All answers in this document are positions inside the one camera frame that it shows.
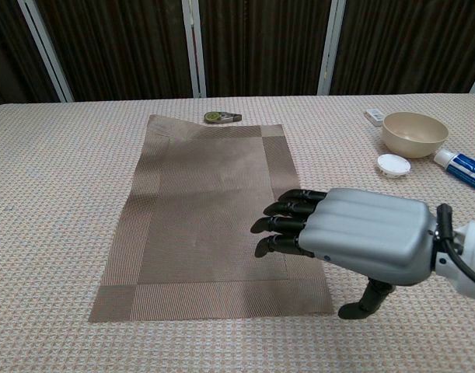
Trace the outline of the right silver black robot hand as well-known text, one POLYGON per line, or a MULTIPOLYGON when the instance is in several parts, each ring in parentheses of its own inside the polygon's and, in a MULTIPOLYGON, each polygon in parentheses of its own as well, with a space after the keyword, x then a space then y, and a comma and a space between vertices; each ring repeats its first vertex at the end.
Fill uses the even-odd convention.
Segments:
POLYGON ((366 319, 398 286, 420 284, 435 269, 436 218, 422 201, 351 188, 293 189, 264 208, 251 227, 268 232, 255 255, 307 256, 368 278, 341 319, 366 319))

